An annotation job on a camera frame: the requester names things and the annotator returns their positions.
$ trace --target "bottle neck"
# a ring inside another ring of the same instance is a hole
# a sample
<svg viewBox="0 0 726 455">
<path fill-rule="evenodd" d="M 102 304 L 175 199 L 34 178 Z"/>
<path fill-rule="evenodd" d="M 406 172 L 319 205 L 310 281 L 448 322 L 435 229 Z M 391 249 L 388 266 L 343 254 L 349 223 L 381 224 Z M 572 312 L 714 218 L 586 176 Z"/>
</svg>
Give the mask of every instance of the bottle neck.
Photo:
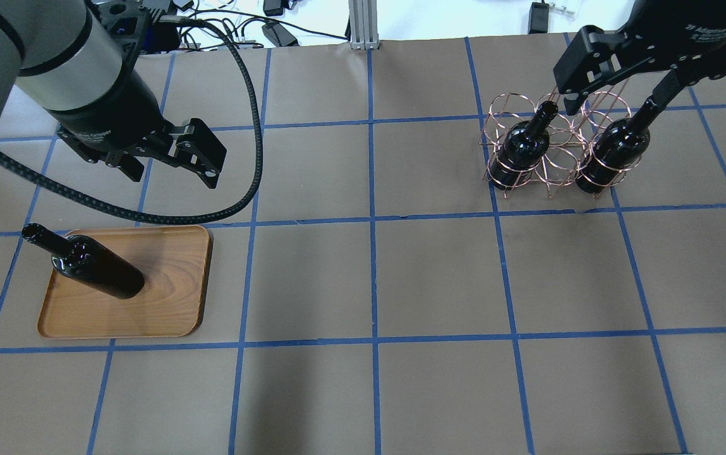
<svg viewBox="0 0 726 455">
<path fill-rule="evenodd" d="M 554 101 L 543 101 L 525 126 L 525 135 L 529 139 L 539 139 L 551 121 L 556 118 L 557 113 L 559 113 L 559 107 Z"/>
<path fill-rule="evenodd" d="M 33 243 L 57 257 L 67 257 L 73 250 L 73 242 L 65 237 L 49 231 L 45 226 L 32 222 L 23 227 L 21 235 L 28 242 Z"/>
<path fill-rule="evenodd" d="M 633 133 L 633 135 L 642 135 L 661 112 L 663 112 L 663 107 L 658 106 L 655 101 L 652 100 L 651 96 L 646 98 L 646 101 L 643 102 L 641 108 L 635 112 L 635 115 L 633 115 L 631 119 L 629 119 L 629 122 L 626 125 L 627 131 L 629 133 Z"/>
</svg>

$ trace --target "metal frame post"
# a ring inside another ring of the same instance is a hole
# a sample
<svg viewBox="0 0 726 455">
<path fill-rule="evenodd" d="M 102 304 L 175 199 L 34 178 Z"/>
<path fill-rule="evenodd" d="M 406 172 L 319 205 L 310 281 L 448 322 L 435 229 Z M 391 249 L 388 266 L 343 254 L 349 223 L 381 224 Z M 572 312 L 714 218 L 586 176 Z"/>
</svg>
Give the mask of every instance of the metal frame post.
<svg viewBox="0 0 726 455">
<path fill-rule="evenodd" d="M 352 49 L 379 49 L 377 0 L 349 0 Z"/>
</svg>

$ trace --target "wine bottle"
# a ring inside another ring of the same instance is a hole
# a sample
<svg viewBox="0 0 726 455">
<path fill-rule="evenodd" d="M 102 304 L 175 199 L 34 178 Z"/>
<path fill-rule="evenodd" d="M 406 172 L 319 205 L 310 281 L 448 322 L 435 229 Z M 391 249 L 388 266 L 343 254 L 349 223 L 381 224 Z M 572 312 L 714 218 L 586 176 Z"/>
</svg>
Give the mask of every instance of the wine bottle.
<svg viewBox="0 0 726 455">
<path fill-rule="evenodd" d="M 620 172 L 649 147 L 649 125 L 663 112 L 652 97 L 646 98 L 632 118 L 614 121 L 593 141 L 593 155 L 582 162 L 576 184 L 586 193 L 601 193 Z"/>
<path fill-rule="evenodd" d="M 58 236 L 36 222 L 23 227 L 21 235 L 51 253 L 62 276 L 118 299 L 129 299 L 143 288 L 140 270 L 88 236 Z"/>
<path fill-rule="evenodd" d="M 531 178 L 530 171 L 548 150 L 547 129 L 557 113 L 559 107 L 554 101 L 543 101 L 531 120 L 521 121 L 509 130 L 497 158 L 489 163 L 493 185 L 507 191 Z"/>
</svg>

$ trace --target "power adapter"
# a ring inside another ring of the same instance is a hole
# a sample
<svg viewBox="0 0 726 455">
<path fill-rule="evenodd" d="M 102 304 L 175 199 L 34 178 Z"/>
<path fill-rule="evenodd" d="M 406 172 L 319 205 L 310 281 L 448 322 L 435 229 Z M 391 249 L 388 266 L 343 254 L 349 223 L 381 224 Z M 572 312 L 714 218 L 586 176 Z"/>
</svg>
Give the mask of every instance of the power adapter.
<svg viewBox="0 0 726 455">
<path fill-rule="evenodd" d="M 195 7 L 195 0 L 172 0 L 180 11 L 188 11 Z"/>
<path fill-rule="evenodd" d="M 267 17 L 280 16 L 284 14 L 284 8 L 290 5 L 289 0 L 264 0 L 264 14 Z"/>
<path fill-rule="evenodd" d="M 262 33 L 273 44 L 278 47 L 298 46 L 298 40 L 294 35 L 278 22 L 270 22 L 262 25 Z"/>
<path fill-rule="evenodd" d="M 528 11 L 528 34 L 548 33 L 548 4 L 532 2 Z"/>
</svg>

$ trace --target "cable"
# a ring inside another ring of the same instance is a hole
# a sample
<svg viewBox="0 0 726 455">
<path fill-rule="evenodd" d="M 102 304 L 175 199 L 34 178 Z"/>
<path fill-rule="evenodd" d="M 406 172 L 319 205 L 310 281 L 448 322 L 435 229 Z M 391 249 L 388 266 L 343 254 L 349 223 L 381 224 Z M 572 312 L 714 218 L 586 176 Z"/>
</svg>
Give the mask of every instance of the cable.
<svg viewBox="0 0 726 455">
<path fill-rule="evenodd" d="M 218 18 L 204 18 L 203 21 L 205 21 L 205 22 L 215 22 L 215 23 L 218 23 L 219 25 L 222 25 L 223 27 L 225 27 L 225 23 L 223 23 L 221 20 L 218 20 Z M 191 32 L 191 30 L 193 28 L 197 28 L 197 27 L 189 27 L 189 29 L 186 30 L 186 34 L 189 34 L 189 32 Z M 213 31 L 210 31 L 210 29 L 203 30 L 203 33 L 206 34 L 206 35 L 209 35 L 209 37 L 217 38 L 218 40 L 221 40 L 221 38 L 219 37 L 219 35 L 217 35 Z"/>
<path fill-rule="evenodd" d="M 253 170 L 253 181 L 251 182 L 247 193 L 245 193 L 245 195 L 242 196 L 242 199 L 239 199 L 236 204 L 233 204 L 230 207 L 225 208 L 224 210 L 215 211 L 213 213 L 205 215 L 153 215 L 143 213 L 137 210 L 126 209 L 124 207 L 118 207 L 117 205 L 110 204 L 109 202 L 104 202 L 100 199 L 89 196 L 88 194 L 69 188 L 57 181 L 54 181 L 53 179 L 47 178 L 47 176 L 44 176 L 41 173 L 34 171 L 33 169 L 25 166 L 22 163 L 19 163 L 18 161 L 14 161 L 14 159 L 10 158 L 1 151 L 0 165 L 7 170 L 16 173 L 22 178 L 27 179 L 27 181 L 39 185 L 46 190 L 51 191 L 52 193 L 59 194 L 63 198 L 68 198 L 71 201 L 78 202 L 79 204 L 85 205 L 86 207 L 90 207 L 94 210 L 98 210 L 101 213 L 105 213 L 107 215 L 112 215 L 123 219 L 129 219 L 132 221 L 149 222 L 149 224 L 205 224 L 205 222 L 214 222 L 219 219 L 225 219 L 231 215 L 235 215 L 236 213 L 247 207 L 247 205 L 253 200 L 253 196 L 256 195 L 259 184 L 262 182 L 262 124 L 261 121 L 259 121 L 258 104 L 256 103 L 256 91 L 253 89 L 253 81 L 250 80 L 250 74 L 248 73 L 248 69 L 245 66 L 244 61 L 242 61 L 242 57 L 239 55 L 239 52 L 234 49 L 233 45 L 231 46 L 230 38 L 227 37 L 227 35 L 225 35 L 222 30 L 219 30 L 217 26 L 202 20 L 192 20 L 192 18 L 187 18 L 186 22 L 184 23 L 183 21 L 176 21 L 175 23 L 177 23 L 179 27 L 194 26 L 208 28 L 209 30 L 215 32 L 217 35 L 220 35 L 221 39 L 227 45 L 227 49 L 229 49 L 231 55 L 233 55 L 234 60 L 236 60 L 236 65 L 239 67 L 239 72 L 242 75 L 242 80 L 245 81 L 245 86 L 247 87 L 248 96 L 250 98 L 250 112 L 253 116 L 253 137 L 256 141 L 256 163 Z"/>
<path fill-rule="evenodd" d="M 200 0 L 195 0 L 195 2 L 197 2 L 197 4 L 191 7 L 191 10 L 194 12 L 192 15 L 189 15 L 190 18 L 196 18 L 197 13 L 200 11 Z"/>
<path fill-rule="evenodd" d="M 195 39 L 189 35 L 189 32 L 186 32 L 183 35 L 183 43 L 186 44 L 187 48 L 197 50 L 197 43 L 195 42 Z"/>
<path fill-rule="evenodd" d="M 216 8 L 217 9 L 227 8 L 228 6 L 232 5 L 235 2 L 236 2 L 236 0 L 227 0 L 227 2 L 225 2 L 225 0 L 221 0 L 219 2 L 221 5 L 216 6 Z M 210 4 L 209 2 L 206 2 L 206 3 L 209 4 L 209 6 L 211 8 L 214 8 L 214 5 Z M 198 0 L 197 6 L 195 6 L 195 8 L 193 8 L 193 9 L 199 9 L 199 8 L 200 8 L 200 3 L 199 3 L 199 0 Z"/>
<path fill-rule="evenodd" d="M 227 38 L 229 40 L 229 42 L 233 42 L 233 39 L 231 38 L 231 33 L 230 33 L 229 29 L 227 27 L 225 27 L 225 23 L 223 21 L 218 20 L 218 18 L 206 18 L 206 20 L 204 20 L 204 22 L 218 23 L 219 24 L 218 27 L 223 28 L 223 32 L 224 32 L 223 34 L 225 35 L 225 38 Z M 211 35 L 212 37 L 217 38 L 218 40 L 225 41 L 220 35 L 217 35 L 215 32 L 209 32 L 209 30 L 203 30 L 203 32 Z"/>
<path fill-rule="evenodd" d="M 266 23 L 267 21 L 265 21 L 263 18 L 258 18 L 258 17 L 252 17 L 252 18 L 249 18 L 249 20 L 242 21 L 242 23 L 239 24 L 239 27 L 241 28 L 241 31 L 239 32 L 239 35 L 241 37 L 244 37 L 245 36 L 245 28 L 250 23 L 253 23 L 253 22 L 264 22 L 264 23 Z"/>
<path fill-rule="evenodd" d="M 247 46 L 250 46 L 251 49 L 264 49 L 264 44 L 256 43 L 253 41 L 235 41 L 233 44 L 235 44 L 236 46 L 241 46 L 242 44 L 246 44 Z M 205 52 L 207 50 L 224 48 L 224 47 L 225 47 L 225 44 L 212 44 L 210 46 L 204 46 L 202 48 L 180 48 L 177 50 L 180 50 L 183 52 Z"/>
<path fill-rule="evenodd" d="M 298 30 L 302 32 L 307 32 L 313 35 L 321 35 L 322 37 L 330 37 L 330 38 L 337 38 L 338 40 L 344 40 L 348 41 L 348 38 L 346 37 L 340 37 L 340 35 L 332 35 L 331 33 L 324 33 L 324 32 L 316 32 L 314 30 L 310 30 L 308 28 L 303 28 L 301 26 L 298 26 L 294 23 L 284 22 L 284 20 L 277 20 L 277 18 L 269 18 L 266 16 L 261 15 L 253 15 L 250 13 L 244 13 L 241 11 L 228 11 L 227 9 L 199 9 L 197 12 L 193 14 L 202 14 L 202 13 L 224 13 L 224 14 L 233 14 L 233 15 L 242 15 L 247 17 L 253 17 L 253 18 L 259 18 L 259 20 L 264 20 L 265 22 L 277 22 L 284 25 L 289 25 L 290 27 L 297 28 Z"/>
<path fill-rule="evenodd" d="M 225 28 L 226 31 L 227 30 L 230 30 L 231 31 L 228 34 L 229 37 L 230 37 L 230 35 L 236 35 L 236 24 L 233 23 L 232 20 L 230 20 L 229 18 L 225 17 L 225 18 L 222 18 L 221 22 L 222 22 L 222 25 L 223 25 L 223 27 Z"/>
</svg>

